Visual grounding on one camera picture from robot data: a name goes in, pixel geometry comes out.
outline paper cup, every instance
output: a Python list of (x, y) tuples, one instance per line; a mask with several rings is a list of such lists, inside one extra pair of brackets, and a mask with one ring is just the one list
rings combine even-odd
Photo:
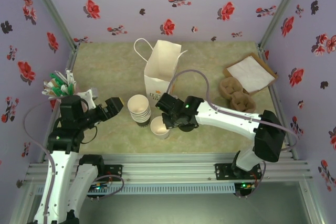
[(128, 100), (127, 107), (131, 114), (142, 115), (149, 109), (149, 102), (144, 95), (136, 94)]
[(160, 139), (166, 139), (170, 134), (170, 130), (168, 130), (163, 123), (162, 116), (158, 116), (152, 120), (151, 131)]
[(146, 117), (148, 117), (149, 115), (151, 114), (151, 111), (149, 110), (146, 114), (144, 114), (144, 115), (133, 115), (133, 114), (131, 114), (131, 117), (133, 118), (133, 119), (143, 119), (143, 118), (146, 118)]
[(135, 120), (136, 122), (142, 123), (142, 122), (148, 120), (148, 118), (150, 118), (150, 117), (151, 117), (151, 113), (148, 114), (147, 116), (142, 117), (142, 118), (134, 118), (134, 117), (132, 117), (132, 119)]

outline black bracket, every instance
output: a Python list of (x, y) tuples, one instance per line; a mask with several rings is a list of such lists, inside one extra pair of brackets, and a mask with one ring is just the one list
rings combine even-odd
[[(105, 165), (104, 167), (105, 174), (104, 175), (118, 175), (122, 177), (122, 165)], [(112, 178), (113, 181), (120, 181), (118, 178)]]
[(254, 180), (261, 178), (261, 169), (260, 165), (256, 165), (252, 168), (251, 171), (245, 172), (242, 174), (242, 177), (238, 178), (234, 175), (232, 171), (232, 163), (223, 163), (223, 164), (215, 164), (215, 174), (217, 180)]

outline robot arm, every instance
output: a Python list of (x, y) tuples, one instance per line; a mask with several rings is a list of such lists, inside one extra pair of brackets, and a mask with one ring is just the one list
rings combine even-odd
[[(236, 132), (254, 141), (254, 145), (239, 151), (236, 155), (232, 170), (237, 177), (252, 170), (262, 160), (269, 162), (279, 160), (285, 138), (285, 133), (280, 129), (219, 113), (208, 102), (198, 97), (190, 96), (183, 102), (164, 93), (156, 107), (163, 111), (162, 118), (167, 129), (178, 127), (184, 132), (189, 132), (197, 128), (199, 124), (212, 125)], [(221, 107), (218, 107), (218, 109), (280, 125), (275, 114), (270, 111), (264, 111), (260, 115), (237, 112)]]
[[(57, 127), (56, 122), (48, 137), (47, 148), (55, 162), (56, 173), (48, 204), (47, 224), (79, 223), (79, 211), (92, 181), (98, 174), (103, 174), (102, 157), (85, 155), (79, 162), (77, 176), (69, 188), (71, 171), (78, 157), (80, 143), (84, 139), (84, 131), (114, 117), (123, 108), (120, 98), (109, 98), (106, 100), (107, 106), (103, 107), (101, 104), (96, 106), (93, 97), (92, 91), (88, 90), (61, 100), (61, 127)], [(82, 108), (83, 99), (88, 105), (86, 112)], [(45, 223), (44, 208), (52, 176), (49, 162), (46, 186), (33, 224)]]

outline wallpaper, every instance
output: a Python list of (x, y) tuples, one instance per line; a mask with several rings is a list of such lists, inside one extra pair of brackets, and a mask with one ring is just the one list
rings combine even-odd
[[(0, 223), (9, 222), (29, 163), (40, 150), (23, 129), (27, 111), (47, 101), (43, 80), (64, 71), (71, 49), (40, 0), (0, 0)], [(32, 110), (27, 131), (43, 141), (51, 116), (46, 102)]]
[(336, 23), (334, 0), (292, 0), (266, 56), (279, 75), (276, 87), (298, 134), (299, 157), (309, 161), (326, 223), (335, 223)]
[(52, 0), (75, 42), (260, 42), (281, 0)]

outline wire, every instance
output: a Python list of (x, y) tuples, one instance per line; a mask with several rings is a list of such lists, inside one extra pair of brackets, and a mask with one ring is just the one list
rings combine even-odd
[(253, 119), (253, 118), (249, 118), (248, 116), (243, 116), (243, 115), (239, 115), (239, 114), (235, 114), (235, 113), (232, 113), (232, 112), (229, 112), (229, 111), (225, 111), (225, 110), (220, 110), (218, 109), (215, 105), (212, 104), (211, 100), (210, 100), (210, 95), (209, 95), (209, 90), (210, 90), (210, 85), (209, 85), (209, 80), (207, 79), (207, 77), (200, 71), (198, 70), (195, 70), (195, 69), (187, 69), (187, 70), (183, 70), (179, 73), (177, 73), (173, 78), (172, 80), (170, 81), (169, 85), (168, 85), (168, 88), (167, 88), (167, 91), (166, 93), (169, 92), (171, 86), (173, 85), (175, 79), (180, 76), (181, 74), (183, 73), (187, 73), (187, 72), (195, 72), (195, 73), (199, 73), (205, 80), (206, 82), (206, 101), (209, 103), (209, 106), (216, 110), (217, 112), (219, 113), (222, 113), (222, 114), (226, 114), (226, 115), (230, 115), (230, 116), (234, 116), (236, 118), (240, 118), (240, 119), (243, 119), (243, 120), (248, 120), (248, 121), (252, 121), (252, 122), (256, 122), (256, 123), (261, 123), (261, 124), (265, 124), (265, 125), (269, 125), (269, 126), (272, 126), (272, 127), (275, 127), (275, 128), (278, 128), (278, 129), (281, 129), (283, 131), (286, 131), (292, 135), (295, 136), (296, 138), (296, 142), (292, 145), (292, 146), (289, 146), (289, 147), (286, 147), (286, 148), (283, 148), (281, 149), (281, 151), (288, 151), (288, 150), (291, 150), (293, 149), (297, 143), (298, 143), (298, 140), (299, 140), (299, 137), (290, 129), (286, 128), (286, 127), (283, 127), (282, 125), (279, 125), (279, 124), (275, 124), (275, 123), (269, 123), (269, 122), (266, 122), (266, 121), (263, 121), (263, 120), (258, 120), (258, 119)]
[(90, 141), (88, 141), (88, 142), (86, 142), (86, 143), (80, 142), (81, 144), (88, 144), (88, 143), (91, 143), (91, 142), (96, 138), (97, 133), (98, 133), (98, 128), (97, 128), (97, 126), (95, 126), (94, 128), (96, 128), (96, 133), (95, 133), (93, 139), (91, 139)]
[(245, 198), (247, 199), (247, 198), (251, 197), (251, 196), (252, 196), (252, 195), (259, 189), (260, 184), (261, 184), (261, 181), (262, 181), (262, 179), (264, 178), (264, 175), (265, 175), (265, 172), (266, 172), (266, 162), (265, 162), (265, 161), (262, 161), (262, 162), (263, 162), (263, 164), (264, 164), (264, 170), (263, 170), (263, 174), (262, 174), (261, 177), (260, 177), (259, 182), (256, 184), (256, 188), (255, 188), (249, 195), (242, 196), (242, 195), (240, 194), (240, 192), (237, 191), (237, 192), (234, 194), (235, 196), (237, 196), (238, 198), (240, 198), (240, 197), (245, 197)]
[(85, 103), (86, 108), (87, 108), (85, 113), (88, 113), (88, 112), (89, 112), (89, 104), (88, 104), (88, 102), (87, 102), (84, 98), (80, 98), (80, 100), (81, 100), (83, 103)]
[(91, 200), (100, 200), (101, 198), (106, 199), (106, 198), (108, 198), (108, 197), (111, 197), (112, 195), (117, 194), (118, 192), (120, 192), (120, 191), (124, 188), (124, 186), (125, 186), (125, 181), (124, 181), (124, 179), (123, 179), (122, 177), (120, 177), (120, 176), (118, 176), (118, 175), (112, 175), (112, 174), (109, 174), (109, 175), (103, 175), (103, 176), (100, 176), (100, 177), (96, 178), (93, 182), (96, 182), (96, 181), (98, 181), (98, 180), (100, 180), (100, 179), (102, 179), (102, 178), (110, 178), (110, 177), (118, 178), (118, 179), (121, 180), (122, 185), (121, 185), (121, 187), (120, 187), (118, 190), (116, 190), (116, 191), (114, 191), (114, 192), (112, 192), (112, 193), (110, 193), (110, 194), (107, 194), (107, 195), (105, 195), (105, 196), (102, 196), (102, 197), (97, 197), (97, 198), (90, 198), (90, 197), (88, 197), (88, 198), (91, 199)]
[(258, 179), (257, 179), (257, 176), (256, 176), (254, 173), (251, 173), (251, 174), (253, 175), (253, 177), (254, 177), (254, 179), (255, 179), (255, 180), (254, 180), (254, 184), (256, 185), (256, 184), (257, 184), (257, 180), (258, 180)]

